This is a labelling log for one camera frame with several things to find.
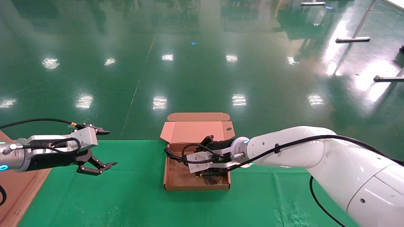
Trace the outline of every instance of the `table leg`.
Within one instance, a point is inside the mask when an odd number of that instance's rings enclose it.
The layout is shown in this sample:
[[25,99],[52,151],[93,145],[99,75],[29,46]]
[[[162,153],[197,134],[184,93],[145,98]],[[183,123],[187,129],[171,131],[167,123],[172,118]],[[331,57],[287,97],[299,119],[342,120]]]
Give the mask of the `table leg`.
[[301,6],[323,6],[325,2],[316,2],[316,0],[312,0],[311,2],[302,2],[300,3]]
[[373,8],[376,5],[377,0],[373,0],[372,3],[370,4],[369,8],[366,10],[365,15],[363,16],[362,20],[360,21],[358,27],[356,28],[355,32],[353,33],[353,36],[351,38],[337,38],[335,40],[336,42],[363,42],[363,41],[370,41],[370,37],[357,37],[359,34],[359,31],[362,29],[363,25],[365,24],[366,20],[369,17],[370,12],[373,10]]
[[373,80],[375,82],[404,82],[404,68],[396,75],[396,77],[380,77],[376,76]]

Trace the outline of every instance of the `green mat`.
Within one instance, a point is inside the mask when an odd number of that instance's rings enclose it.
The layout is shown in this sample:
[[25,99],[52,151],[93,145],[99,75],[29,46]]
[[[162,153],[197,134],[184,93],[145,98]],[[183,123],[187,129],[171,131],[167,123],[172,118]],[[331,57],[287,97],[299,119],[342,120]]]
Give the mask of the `green mat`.
[[[19,227],[336,227],[317,207],[304,169],[253,165],[231,173],[230,191],[163,189],[164,141],[99,141],[94,155],[118,165],[100,176],[54,168]],[[320,202],[357,226],[314,183]]]

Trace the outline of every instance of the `box lid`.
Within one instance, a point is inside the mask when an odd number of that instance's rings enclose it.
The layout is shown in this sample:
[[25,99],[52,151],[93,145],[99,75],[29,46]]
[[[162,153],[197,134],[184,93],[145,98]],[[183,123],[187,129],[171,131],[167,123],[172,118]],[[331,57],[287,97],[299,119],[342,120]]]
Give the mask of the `box lid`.
[[235,135],[226,113],[172,113],[167,120],[160,138],[169,143],[200,143],[210,135],[222,141]]

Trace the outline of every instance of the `open cardboard box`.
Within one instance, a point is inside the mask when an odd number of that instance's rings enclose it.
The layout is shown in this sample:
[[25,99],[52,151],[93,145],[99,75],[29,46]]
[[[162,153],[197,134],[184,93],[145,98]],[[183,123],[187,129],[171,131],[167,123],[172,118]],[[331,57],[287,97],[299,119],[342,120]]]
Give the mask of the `open cardboard box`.
[[[226,113],[172,113],[164,123],[160,138],[169,142],[168,147],[175,155],[188,143],[200,143],[206,136],[213,135],[215,141],[234,137],[233,123]],[[196,147],[189,147],[185,154],[191,154]],[[222,176],[216,185],[205,182],[203,177],[190,173],[183,163],[166,158],[164,168],[164,189],[166,191],[229,190],[230,173]]]

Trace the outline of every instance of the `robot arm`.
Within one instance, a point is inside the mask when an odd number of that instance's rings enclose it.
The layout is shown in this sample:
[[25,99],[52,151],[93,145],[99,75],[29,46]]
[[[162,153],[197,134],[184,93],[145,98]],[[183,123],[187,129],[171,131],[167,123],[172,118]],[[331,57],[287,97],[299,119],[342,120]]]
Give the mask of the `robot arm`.
[[[68,135],[35,135],[0,144],[0,170],[25,172],[75,164],[78,173],[100,175],[117,164],[105,164],[93,156],[91,148],[98,145],[97,135],[107,134],[109,131],[84,124]],[[95,168],[85,167],[86,162]]]
[[[236,138],[229,147],[212,150],[228,157],[228,162],[191,164],[189,170],[204,175],[209,168],[226,168],[248,162],[274,147],[308,137],[324,136],[276,149],[255,164],[284,168],[305,168],[327,194],[362,227],[398,227],[404,223],[404,167],[389,158],[355,143],[333,139],[325,128],[295,127],[252,139]],[[187,155],[187,160],[208,160],[207,151]]]

